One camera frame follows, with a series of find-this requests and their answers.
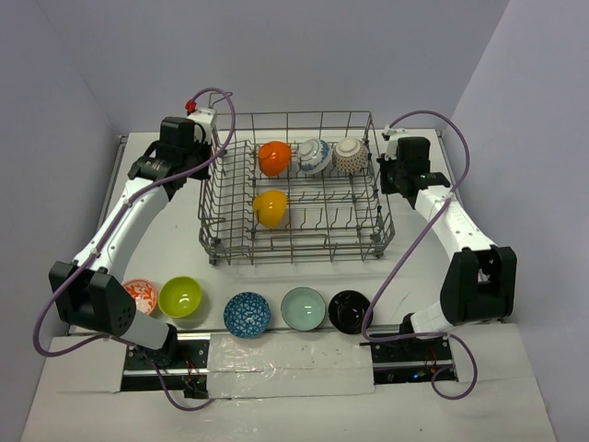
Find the grey patterned bowl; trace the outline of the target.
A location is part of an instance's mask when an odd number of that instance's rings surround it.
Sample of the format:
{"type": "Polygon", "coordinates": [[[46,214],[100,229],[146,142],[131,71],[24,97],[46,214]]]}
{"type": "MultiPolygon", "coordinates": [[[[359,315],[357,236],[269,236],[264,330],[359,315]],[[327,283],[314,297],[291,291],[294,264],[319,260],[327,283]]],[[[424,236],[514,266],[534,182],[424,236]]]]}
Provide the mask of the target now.
{"type": "Polygon", "coordinates": [[[357,138],[343,138],[335,145],[333,162],[337,171],[353,175],[367,167],[368,150],[357,138]]]}

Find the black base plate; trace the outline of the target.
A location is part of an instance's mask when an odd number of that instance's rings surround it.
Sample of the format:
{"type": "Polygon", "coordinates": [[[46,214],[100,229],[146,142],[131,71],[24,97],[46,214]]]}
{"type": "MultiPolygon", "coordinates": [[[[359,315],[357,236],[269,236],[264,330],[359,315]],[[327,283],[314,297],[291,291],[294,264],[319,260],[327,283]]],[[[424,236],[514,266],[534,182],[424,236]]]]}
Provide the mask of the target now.
{"type": "MultiPolygon", "coordinates": [[[[179,392],[184,399],[205,400],[210,339],[179,337],[178,353],[167,366],[158,365],[169,392],[179,392]]],[[[121,377],[121,392],[163,391],[161,382],[141,350],[128,349],[121,377]]]]}
{"type": "Polygon", "coordinates": [[[445,338],[407,340],[386,343],[361,342],[370,349],[376,385],[455,381],[454,358],[445,338]]]}

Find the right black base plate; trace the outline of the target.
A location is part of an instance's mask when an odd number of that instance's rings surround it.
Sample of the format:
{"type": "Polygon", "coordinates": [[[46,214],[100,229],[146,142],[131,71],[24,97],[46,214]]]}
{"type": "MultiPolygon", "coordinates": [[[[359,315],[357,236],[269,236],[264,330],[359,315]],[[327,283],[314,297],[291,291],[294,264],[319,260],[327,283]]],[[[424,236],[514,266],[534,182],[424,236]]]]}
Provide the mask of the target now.
{"type": "Polygon", "coordinates": [[[455,381],[454,358],[445,338],[407,340],[386,343],[361,342],[370,349],[376,385],[455,381]]]}

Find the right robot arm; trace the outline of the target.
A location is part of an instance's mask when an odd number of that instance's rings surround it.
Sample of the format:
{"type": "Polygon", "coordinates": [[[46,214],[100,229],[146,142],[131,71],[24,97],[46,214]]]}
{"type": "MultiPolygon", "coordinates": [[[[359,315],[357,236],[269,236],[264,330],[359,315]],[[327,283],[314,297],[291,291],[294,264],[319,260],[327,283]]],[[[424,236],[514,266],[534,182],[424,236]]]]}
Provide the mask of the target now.
{"type": "Polygon", "coordinates": [[[400,326],[400,352],[419,360],[432,348],[432,332],[512,314],[517,258],[512,248],[499,247],[482,233],[444,173],[431,171],[428,138],[399,131],[384,138],[387,151],[377,159],[382,193],[407,200],[432,226],[450,260],[439,300],[406,315],[400,326]]]}

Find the yellow-orange bowl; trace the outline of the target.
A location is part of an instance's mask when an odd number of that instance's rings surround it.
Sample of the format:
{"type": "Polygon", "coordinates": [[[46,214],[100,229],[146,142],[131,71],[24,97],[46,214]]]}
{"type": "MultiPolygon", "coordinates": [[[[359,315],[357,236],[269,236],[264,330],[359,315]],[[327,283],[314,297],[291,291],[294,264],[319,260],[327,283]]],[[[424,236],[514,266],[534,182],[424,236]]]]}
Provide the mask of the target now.
{"type": "Polygon", "coordinates": [[[255,197],[253,204],[258,221],[267,228],[277,227],[287,209],[287,196],[277,190],[269,190],[255,197]]]}

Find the blue triangle pattern bowl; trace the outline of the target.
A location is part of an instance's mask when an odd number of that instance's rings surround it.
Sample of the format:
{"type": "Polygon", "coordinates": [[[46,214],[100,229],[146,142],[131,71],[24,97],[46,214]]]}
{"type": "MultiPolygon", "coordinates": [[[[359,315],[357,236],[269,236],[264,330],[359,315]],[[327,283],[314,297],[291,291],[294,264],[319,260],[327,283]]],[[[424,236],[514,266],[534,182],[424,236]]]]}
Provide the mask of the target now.
{"type": "Polygon", "coordinates": [[[262,295],[242,292],[227,302],[223,318],[226,329],[233,336],[253,339],[268,329],[271,322],[271,308],[262,295]]]}

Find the orange bowl white inside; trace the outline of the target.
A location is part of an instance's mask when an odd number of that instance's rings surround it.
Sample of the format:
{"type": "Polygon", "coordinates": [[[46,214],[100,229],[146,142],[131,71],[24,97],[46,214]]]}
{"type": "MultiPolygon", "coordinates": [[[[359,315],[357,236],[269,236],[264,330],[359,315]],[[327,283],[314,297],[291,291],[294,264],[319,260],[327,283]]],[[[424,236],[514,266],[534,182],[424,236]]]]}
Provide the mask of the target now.
{"type": "Polygon", "coordinates": [[[292,157],[291,147],[281,141],[264,144],[258,153],[261,172],[268,177],[275,177],[287,170],[292,157]]]}

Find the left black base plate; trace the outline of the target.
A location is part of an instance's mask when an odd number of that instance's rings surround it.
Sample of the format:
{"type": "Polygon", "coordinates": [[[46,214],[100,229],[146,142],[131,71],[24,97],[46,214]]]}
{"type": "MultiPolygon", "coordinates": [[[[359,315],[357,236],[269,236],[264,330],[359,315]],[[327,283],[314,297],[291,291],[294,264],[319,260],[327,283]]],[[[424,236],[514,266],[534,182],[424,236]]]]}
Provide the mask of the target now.
{"type": "MultiPolygon", "coordinates": [[[[184,399],[205,400],[210,339],[179,337],[178,353],[167,366],[158,365],[169,392],[179,392],[184,399]]],[[[121,377],[121,392],[163,391],[161,382],[141,350],[128,349],[121,377]]]]}

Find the orange white patterned bowl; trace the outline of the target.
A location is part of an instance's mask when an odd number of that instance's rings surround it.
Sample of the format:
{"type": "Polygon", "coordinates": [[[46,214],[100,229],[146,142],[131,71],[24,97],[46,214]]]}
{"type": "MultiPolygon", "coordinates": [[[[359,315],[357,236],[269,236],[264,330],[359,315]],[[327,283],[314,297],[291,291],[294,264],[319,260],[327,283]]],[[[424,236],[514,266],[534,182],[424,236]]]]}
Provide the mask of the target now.
{"type": "Polygon", "coordinates": [[[132,279],[123,284],[123,288],[134,299],[138,310],[151,315],[157,306],[158,290],[145,279],[132,279]]]}

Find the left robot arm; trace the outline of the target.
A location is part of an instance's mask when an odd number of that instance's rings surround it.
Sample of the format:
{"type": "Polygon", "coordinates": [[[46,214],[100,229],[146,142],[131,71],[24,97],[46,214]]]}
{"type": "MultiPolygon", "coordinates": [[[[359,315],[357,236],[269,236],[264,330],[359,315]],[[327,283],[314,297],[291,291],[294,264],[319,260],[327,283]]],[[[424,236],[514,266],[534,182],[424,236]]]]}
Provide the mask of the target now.
{"type": "Polygon", "coordinates": [[[143,313],[121,279],[146,230],[187,179],[208,178],[216,139],[213,110],[166,117],[159,137],[131,165],[121,197],[94,238],[49,280],[61,321],[132,343],[159,367],[179,358],[177,329],[143,313]]]}

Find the light teal bowl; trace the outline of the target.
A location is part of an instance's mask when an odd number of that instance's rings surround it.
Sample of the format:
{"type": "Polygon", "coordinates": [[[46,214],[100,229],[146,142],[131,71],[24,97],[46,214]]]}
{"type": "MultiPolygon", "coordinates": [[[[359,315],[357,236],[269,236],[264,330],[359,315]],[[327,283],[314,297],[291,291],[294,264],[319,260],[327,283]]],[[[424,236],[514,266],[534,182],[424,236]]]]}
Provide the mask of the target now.
{"type": "Polygon", "coordinates": [[[310,332],[318,328],[326,316],[326,309],[321,294],[310,287],[290,290],[281,303],[284,322],[299,332],[310,332]]]}

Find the blue floral bowl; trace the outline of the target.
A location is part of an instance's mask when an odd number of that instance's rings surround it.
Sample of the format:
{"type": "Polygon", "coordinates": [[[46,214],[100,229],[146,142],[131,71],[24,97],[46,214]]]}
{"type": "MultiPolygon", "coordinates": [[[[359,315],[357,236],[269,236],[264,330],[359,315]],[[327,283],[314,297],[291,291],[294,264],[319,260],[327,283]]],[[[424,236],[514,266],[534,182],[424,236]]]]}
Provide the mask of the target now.
{"type": "Polygon", "coordinates": [[[332,146],[321,139],[308,139],[297,148],[297,159],[300,170],[306,175],[321,172],[332,158],[332,146]]]}

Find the black glossy bowl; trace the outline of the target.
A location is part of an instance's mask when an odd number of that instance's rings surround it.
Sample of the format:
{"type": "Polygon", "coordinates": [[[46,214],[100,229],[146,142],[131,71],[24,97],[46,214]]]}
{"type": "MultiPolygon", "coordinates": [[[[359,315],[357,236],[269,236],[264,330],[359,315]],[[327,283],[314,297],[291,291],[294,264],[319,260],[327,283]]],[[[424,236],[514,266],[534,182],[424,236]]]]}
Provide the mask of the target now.
{"type": "Polygon", "coordinates": [[[343,290],[336,294],[328,305],[331,324],[345,334],[360,334],[370,301],[360,292],[343,290]]]}

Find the lime green bowl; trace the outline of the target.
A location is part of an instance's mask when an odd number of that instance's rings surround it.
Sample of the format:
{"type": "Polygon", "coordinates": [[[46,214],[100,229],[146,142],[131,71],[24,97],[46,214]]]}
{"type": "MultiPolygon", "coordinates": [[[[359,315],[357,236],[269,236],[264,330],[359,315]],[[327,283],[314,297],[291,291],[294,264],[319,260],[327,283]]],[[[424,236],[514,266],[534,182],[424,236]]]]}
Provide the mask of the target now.
{"type": "Polygon", "coordinates": [[[167,281],[158,298],[159,309],[172,319],[188,317],[198,309],[201,302],[202,288],[188,276],[178,276],[167,281]]]}

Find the grey wire dish rack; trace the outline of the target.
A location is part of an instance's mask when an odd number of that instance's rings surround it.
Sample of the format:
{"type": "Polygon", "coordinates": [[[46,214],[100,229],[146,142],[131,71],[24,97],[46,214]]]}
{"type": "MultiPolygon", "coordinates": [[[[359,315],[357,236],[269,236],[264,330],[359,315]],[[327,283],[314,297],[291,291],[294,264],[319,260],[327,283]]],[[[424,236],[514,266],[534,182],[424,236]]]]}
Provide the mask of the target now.
{"type": "Polygon", "coordinates": [[[240,112],[232,117],[213,93],[219,136],[236,132],[224,155],[210,167],[202,184],[199,241],[212,265],[226,263],[300,263],[379,259],[396,236],[389,200],[380,191],[380,156],[373,115],[368,110],[240,112]],[[310,138],[335,146],[359,139],[368,165],[346,175],[333,164],[314,175],[303,173],[296,159],[277,177],[259,166],[260,148],[281,141],[293,150],[310,138]],[[253,211],[256,196],[269,190],[286,194],[287,209],[274,228],[263,226],[253,211]]]}

